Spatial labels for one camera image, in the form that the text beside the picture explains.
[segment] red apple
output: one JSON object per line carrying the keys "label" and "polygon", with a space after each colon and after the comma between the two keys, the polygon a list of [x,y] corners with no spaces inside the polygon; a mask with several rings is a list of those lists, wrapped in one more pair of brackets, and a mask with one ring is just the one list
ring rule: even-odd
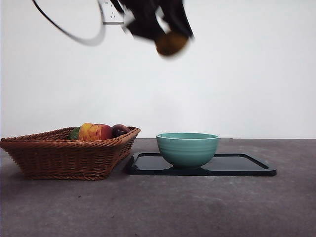
{"label": "red apple", "polygon": [[112,137],[119,137],[130,132],[130,129],[123,124],[116,124],[112,126]]}
{"label": "red apple", "polygon": [[111,127],[101,123],[84,123],[79,130],[78,140],[106,140],[112,138]]}

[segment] green bowl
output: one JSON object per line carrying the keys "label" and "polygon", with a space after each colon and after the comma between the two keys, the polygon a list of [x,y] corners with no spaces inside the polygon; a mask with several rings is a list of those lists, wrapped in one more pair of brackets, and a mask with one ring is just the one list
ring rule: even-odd
{"label": "green bowl", "polygon": [[214,156],[219,137],[204,133],[164,133],[156,136],[162,157],[175,168],[199,168]]}

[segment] black tray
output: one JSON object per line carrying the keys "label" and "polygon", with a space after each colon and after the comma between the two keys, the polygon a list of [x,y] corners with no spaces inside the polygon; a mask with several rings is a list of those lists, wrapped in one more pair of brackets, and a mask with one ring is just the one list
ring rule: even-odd
{"label": "black tray", "polygon": [[198,169],[176,169],[160,153],[134,154],[125,170],[132,175],[274,176],[277,170],[260,159],[240,153],[216,153]]}

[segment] woven basket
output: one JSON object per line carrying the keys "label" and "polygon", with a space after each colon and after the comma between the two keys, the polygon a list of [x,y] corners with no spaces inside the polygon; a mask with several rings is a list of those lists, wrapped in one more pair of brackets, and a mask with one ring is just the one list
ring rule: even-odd
{"label": "woven basket", "polygon": [[29,179],[101,180],[130,153],[140,129],[98,141],[66,140],[74,127],[2,138],[3,148]]}

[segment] white wall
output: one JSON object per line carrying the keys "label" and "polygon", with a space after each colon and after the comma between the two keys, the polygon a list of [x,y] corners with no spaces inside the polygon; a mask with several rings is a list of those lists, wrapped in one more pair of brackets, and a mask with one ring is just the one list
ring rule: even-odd
{"label": "white wall", "polygon": [[[38,0],[80,37],[99,31],[95,0]],[[84,122],[139,137],[195,131],[222,138],[316,138],[316,1],[186,0],[195,40],[166,60],[106,26],[79,44],[31,0],[1,1],[1,137]]]}

